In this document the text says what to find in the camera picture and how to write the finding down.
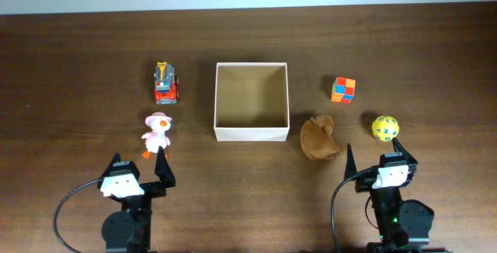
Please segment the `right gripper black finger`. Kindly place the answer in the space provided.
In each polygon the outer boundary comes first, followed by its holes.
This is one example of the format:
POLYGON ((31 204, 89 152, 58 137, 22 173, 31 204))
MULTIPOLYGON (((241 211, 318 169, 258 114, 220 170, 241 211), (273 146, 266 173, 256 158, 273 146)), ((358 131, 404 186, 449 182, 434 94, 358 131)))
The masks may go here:
POLYGON ((354 160, 351 144, 347 144, 346 148, 346 167, 344 172, 344 179, 353 178, 357 174, 356 163, 354 160))
POLYGON ((403 165, 408 166, 417 166, 417 160, 411 156, 411 154, 401 145, 398 138, 394 138, 392 141, 394 152, 396 153, 394 157, 394 161, 398 163, 402 163, 403 165))

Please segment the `brown plush capybara toy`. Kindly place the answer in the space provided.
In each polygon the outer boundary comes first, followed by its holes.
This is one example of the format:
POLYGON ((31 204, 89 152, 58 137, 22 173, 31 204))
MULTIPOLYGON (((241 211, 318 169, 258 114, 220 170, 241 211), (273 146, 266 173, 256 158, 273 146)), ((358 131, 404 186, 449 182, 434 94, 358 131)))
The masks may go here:
POLYGON ((307 158, 315 161, 335 160, 341 147, 332 136, 335 128, 330 116, 311 117, 301 127, 301 148, 307 158))

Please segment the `colourful two-by-two puzzle cube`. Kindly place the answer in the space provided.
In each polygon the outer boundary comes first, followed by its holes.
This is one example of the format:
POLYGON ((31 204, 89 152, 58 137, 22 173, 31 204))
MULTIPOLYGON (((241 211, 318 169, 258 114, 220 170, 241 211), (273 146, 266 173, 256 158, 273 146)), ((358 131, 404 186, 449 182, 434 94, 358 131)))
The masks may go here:
POLYGON ((331 101, 350 104, 355 95, 355 89, 354 79, 337 77, 332 86, 331 101))

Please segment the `red toy fire truck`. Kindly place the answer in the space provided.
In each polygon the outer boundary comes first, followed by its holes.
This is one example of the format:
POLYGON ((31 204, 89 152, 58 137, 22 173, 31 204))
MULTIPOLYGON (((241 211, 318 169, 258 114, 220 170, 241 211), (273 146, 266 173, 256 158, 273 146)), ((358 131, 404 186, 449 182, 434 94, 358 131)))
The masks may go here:
POLYGON ((158 105, 172 105, 179 101, 179 79, 168 62, 158 62, 154 73, 154 97, 158 105))

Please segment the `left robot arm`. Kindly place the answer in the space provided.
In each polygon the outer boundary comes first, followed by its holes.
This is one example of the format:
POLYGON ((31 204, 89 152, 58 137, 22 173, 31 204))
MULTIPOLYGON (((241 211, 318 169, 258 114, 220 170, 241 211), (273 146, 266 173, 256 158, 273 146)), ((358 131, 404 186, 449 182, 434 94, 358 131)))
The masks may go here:
POLYGON ((166 189, 176 185, 176 178, 163 148, 157 153, 155 182, 139 183, 140 172, 132 161, 121 161, 115 154, 100 177, 99 190, 105 197, 121 204, 102 225, 107 252, 149 252, 151 249, 151 201, 166 196, 166 189))

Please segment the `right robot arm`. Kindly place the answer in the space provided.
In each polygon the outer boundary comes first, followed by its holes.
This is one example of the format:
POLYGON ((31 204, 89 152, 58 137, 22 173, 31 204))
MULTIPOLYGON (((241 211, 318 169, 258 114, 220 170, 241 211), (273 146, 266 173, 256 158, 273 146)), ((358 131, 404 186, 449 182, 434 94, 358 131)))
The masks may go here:
POLYGON ((355 182, 357 193, 370 194, 380 241, 368 243, 367 252, 421 252, 429 243, 434 211, 418 200, 401 197, 400 189, 413 180, 418 162, 397 139, 392 144, 393 152, 382 154, 378 165, 360 172, 348 145, 344 179, 355 182))

